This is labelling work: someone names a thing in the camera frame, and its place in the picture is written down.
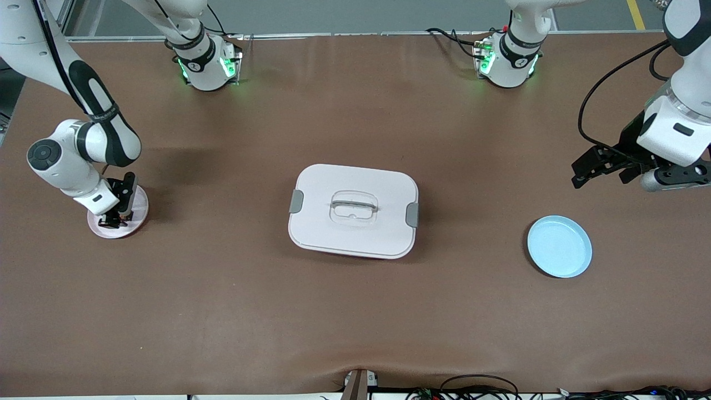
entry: round plate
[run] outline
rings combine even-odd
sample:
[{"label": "round plate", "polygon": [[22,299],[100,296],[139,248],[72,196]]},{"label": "round plate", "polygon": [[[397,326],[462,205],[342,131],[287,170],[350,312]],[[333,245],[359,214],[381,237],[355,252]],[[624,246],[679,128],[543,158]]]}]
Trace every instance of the round plate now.
[{"label": "round plate", "polygon": [[572,219],[551,215],[536,221],[528,231],[528,253],[544,272],[558,278],[572,278],[587,269],[592,260],[592,243]]},{"label": "round plate", "polygon": [[118,239],[134,233],[146,220],[148,216],[148,196],[142,187],[136,186],[136,195],[132,211],[134,212],[131,221],[128,221],[128,226],[122,226],[118,229],[102,228],[99,226],[101,217],[96,216],[87,211],[87,222],[92,232],[96,233],[104,239]]}]

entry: brown table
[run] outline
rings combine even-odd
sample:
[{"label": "brown table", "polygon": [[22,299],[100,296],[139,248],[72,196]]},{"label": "brown table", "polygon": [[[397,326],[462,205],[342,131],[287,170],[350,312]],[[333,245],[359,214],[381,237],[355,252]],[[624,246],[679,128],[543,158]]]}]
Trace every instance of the brown table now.
[{"label": "brown table", "polygon": [[[490,373],[524,391],[709,386],[711,192],[570,183],[589,148],[576,130],[584,94],[661,39],[552,36],[513,90],[427,36],[251,43],[242,85],[215,93],[183,85],[161,43],[76,45],[141,135],[130,169],[150,221],[100,239],[28,168],[33,141],[82,117],[29,82],[0,150],[0,395],[330,391],[356,367],[381,385]],[[616,142],[660,85],[646,69],[599,91],[591,135]],[[315,163],[413,177],[412,252],[296,247],[290,195]],[[526,258],[527,229],[548,214],[592,239],[578,278]]]}]

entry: yellow stripe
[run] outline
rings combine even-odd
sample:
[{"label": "yellow stripe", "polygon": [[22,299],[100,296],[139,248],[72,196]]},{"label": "yellow stripe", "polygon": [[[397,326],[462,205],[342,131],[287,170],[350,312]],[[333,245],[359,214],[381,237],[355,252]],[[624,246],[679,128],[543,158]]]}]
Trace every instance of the yellow stripe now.
[{"label": "yellow stripe", "polygon": [[627,0],[627,6],[629,7],[629,13],[632,14],[632,21],[634,21],[634,27],[638,31],[644,31],[644,21],[642,20],[642,14],[639,12],[639,7],[637,6],[637,0]]}]

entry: white container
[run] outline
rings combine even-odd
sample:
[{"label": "white container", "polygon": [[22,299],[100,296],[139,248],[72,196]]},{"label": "white container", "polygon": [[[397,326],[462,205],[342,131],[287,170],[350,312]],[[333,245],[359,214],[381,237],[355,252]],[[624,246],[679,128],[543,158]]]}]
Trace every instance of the white container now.
[{"label": "white container", "polygon": [[401,172],[311,165],[296,181],[289,236],[308,250],[400,258],[415,244],[417,197]]}]

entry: light blue plate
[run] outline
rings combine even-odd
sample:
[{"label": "light blue plate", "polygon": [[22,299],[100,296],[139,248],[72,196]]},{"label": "light blue plate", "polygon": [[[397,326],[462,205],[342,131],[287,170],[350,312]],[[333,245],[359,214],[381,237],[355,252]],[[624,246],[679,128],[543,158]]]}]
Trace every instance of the light blue plate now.
[{"label": "light blue plate", "polygon": [[592,260],[592,243],[583,228],[564,216],[545,216],[528,231],[528,253],[544,272],[558,278],[583,273]]}]

